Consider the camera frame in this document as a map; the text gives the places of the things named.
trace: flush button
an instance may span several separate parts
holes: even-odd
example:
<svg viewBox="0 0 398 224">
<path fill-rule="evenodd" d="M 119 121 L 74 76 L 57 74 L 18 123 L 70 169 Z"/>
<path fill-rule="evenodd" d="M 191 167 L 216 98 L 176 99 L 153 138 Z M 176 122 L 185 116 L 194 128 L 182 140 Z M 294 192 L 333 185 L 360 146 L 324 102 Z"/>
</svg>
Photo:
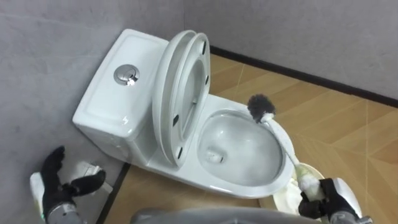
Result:
<svg viewBox="0 0 398 224">
<path fill-rule="evenodd" d="M 134 85 L 139 78 L 139 71 L 133 65 L 121 65 L 114 71 L 113 78 L 120 85 Z"/>
</svg>

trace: toilet brush head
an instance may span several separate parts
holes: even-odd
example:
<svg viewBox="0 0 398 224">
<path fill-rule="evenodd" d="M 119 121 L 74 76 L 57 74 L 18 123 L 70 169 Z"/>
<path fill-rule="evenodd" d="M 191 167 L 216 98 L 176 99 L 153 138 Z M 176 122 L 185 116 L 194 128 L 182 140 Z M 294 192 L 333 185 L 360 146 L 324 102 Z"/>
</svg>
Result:
<svg viewBox="0 0 398 224">
<path fill-rule="evenodd" d="M 248 102 L 248 110 L 257 123 L 261 122 L 261 118 L 265 114 L 275 114 L 276 111 L 272 102 L 263 94 L 257 94 L 250 97 Z"/>
</svg>

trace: gray wall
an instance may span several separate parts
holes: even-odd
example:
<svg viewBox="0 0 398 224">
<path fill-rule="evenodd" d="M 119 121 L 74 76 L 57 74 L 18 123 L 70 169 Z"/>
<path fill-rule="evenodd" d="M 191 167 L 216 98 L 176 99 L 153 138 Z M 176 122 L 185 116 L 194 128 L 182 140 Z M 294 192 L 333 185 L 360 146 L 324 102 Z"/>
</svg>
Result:
<svg viewBox="0 0 398 224">
<path fill-rule="evenodd" d="M 212 45 L 398 99 L 397 0 L 185 0 Z"/>
<path fill-rule="evenodd" d="M 72 116 L 125 28 L 169 39 L 183 29 L 182 0 L 0 0 L 0 223 L 38 223 L 29 176 L 60 144 L 66 167 L 95 162 L 115 181 L 121 163 L 77 131 Z M 90 221 L 106 197 L 81 208 Z"/>
</svg>

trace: white toilet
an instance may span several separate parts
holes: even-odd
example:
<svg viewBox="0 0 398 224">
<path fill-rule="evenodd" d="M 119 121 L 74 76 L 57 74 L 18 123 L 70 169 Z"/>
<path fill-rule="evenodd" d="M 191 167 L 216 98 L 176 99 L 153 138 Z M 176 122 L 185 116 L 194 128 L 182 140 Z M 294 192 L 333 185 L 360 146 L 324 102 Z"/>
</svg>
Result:
<svg viewBox="0 0 398 224">
<path fill-rule="evenodd" d="M 105 153 L 181 182 L 240 198 L 284 187 L 293 165 L 246 105 L 208 94 L 210 45 L 187 30 L 170 42 L 124 30 L 73 122 Z M 287 150 L 289 136 L 275 121 Z"/>
</svg>

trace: wooden floor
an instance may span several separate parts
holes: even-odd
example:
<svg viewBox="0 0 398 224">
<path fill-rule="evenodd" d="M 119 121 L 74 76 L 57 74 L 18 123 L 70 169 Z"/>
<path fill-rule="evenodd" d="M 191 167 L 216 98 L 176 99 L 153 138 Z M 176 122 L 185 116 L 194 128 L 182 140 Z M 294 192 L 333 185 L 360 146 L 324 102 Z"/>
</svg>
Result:
<svg viewBox="0 0 398 224">
<path fill-rule="evenodd" d="M 263 93 L 292 138 L 298 158 L 341 177 L 375 223 L 398 222 L 398 109 L 211 56 L 211 94 L 246 104 Z M 105 224 L 128 224 L 140 208 L 259 206 L 204 192 L 132 167 Z"/>
</svg>

